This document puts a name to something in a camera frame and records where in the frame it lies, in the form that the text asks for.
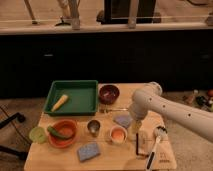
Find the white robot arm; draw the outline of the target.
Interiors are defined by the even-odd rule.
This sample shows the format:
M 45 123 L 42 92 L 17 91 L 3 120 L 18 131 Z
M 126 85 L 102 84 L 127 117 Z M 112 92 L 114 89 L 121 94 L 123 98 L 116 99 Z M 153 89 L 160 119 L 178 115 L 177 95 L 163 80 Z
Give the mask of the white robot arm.
M 145 83 L 133 92 L 131 99 L 128 110 L 135 121 L 144 120 L 153 111 L 213 143 L 213 113 L 163 98 L 158 83 Z

